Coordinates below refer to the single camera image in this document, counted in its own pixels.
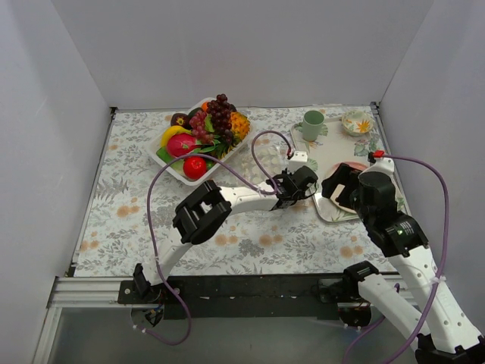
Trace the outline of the clear zip top bag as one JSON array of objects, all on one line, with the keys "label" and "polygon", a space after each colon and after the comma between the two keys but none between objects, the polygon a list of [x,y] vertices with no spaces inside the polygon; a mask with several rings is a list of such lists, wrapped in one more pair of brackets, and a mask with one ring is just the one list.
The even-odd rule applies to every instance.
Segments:
[{"label": "clear zip top bag", "polygon": [[[287,166],[286,145],[270,143],[269,139],[255,144],[255,155],[261,166],[270,176],[280,174]],[[233,168],[252,184],[259,184],[267,179],[258,167],[251,153],[251,147],[245,146],[237,156],[231,159]]]}]

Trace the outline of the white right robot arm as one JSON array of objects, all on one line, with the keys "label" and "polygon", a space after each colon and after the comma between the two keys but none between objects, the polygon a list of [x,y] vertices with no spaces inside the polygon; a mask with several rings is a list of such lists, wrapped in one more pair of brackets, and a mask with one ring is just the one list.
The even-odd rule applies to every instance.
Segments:
[{"label": "white right robot arm", "polygon": [[399,211],[393,172],[389,158],[364,171],[341,163],[322,181],[322,195],[355,211],[415,301],[401,297],[368,261],[345,269],[344,295],[374,305],[405,337],[404,347],[413,349],[419,363],[482,363],[484,335],[452,295],[419,223]]}]

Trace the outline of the red apple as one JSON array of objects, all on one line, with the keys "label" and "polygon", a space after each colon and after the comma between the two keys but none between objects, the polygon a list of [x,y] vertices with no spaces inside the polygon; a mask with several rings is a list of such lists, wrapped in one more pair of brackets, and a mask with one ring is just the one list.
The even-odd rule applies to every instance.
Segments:
[{"label": "red apple", "polygon": [[190,180],[198,180],[207,171],[207,164],[202,157],[189,157],[183,163],[183,173]]}]

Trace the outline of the light red grape bunch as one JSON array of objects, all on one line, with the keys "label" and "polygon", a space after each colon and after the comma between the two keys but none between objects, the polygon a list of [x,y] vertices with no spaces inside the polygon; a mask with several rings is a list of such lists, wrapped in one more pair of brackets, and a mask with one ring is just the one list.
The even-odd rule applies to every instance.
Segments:
[{"label": "light red grape bunch", "polygon": [[197,111],[189,121],[192,128],[192,135],[202,145],[212,145],[214,143],[214,127],[211,116],[203,110]]}]

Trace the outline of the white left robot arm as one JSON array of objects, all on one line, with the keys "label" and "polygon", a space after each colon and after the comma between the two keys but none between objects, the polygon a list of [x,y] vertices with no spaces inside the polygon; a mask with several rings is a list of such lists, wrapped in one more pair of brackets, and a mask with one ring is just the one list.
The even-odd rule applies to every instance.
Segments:
[{"label": "white left robot arm", "polygon": [[219,187],[207,180],[196,187],[174,210],[167,236],[155,244],[154,259],[136,265],[134,290],[144,303],[155,302],[161,294],[161,283],[172,268],[193,246],[210,240],[231,215],[243,212],[286,209],[308,198],[316,189],[318,176],[309,167],[294,172],[283,171],[270,180],[250,187]]}]

